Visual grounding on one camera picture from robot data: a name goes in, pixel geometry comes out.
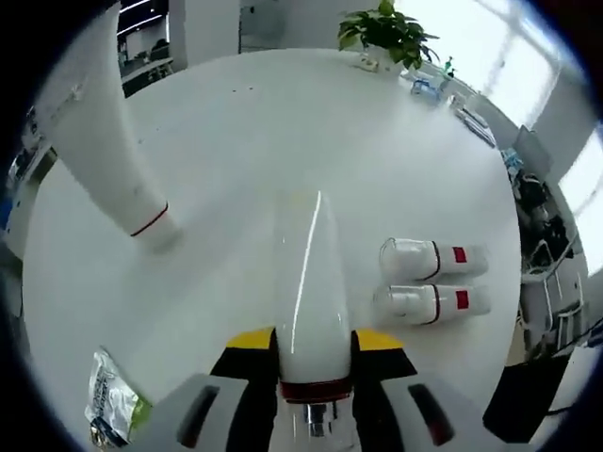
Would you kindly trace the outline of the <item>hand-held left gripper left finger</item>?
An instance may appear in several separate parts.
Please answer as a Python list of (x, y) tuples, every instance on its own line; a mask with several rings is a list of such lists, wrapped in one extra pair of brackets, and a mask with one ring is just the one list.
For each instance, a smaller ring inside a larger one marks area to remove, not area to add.
[(242, 332), (207, 374), (153, 406), (128, 451), (267, 451), (277, 414), (279, 360), (273, 327)]

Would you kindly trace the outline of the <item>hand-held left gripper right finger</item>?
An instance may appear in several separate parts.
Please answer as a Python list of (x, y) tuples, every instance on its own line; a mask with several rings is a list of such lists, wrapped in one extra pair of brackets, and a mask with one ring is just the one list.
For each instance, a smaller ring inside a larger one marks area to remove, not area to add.
[(364, 451), (498, 451), (472, 401), (417, 371), (402, 342), (373, 329), (351, 335), (352, 414)]

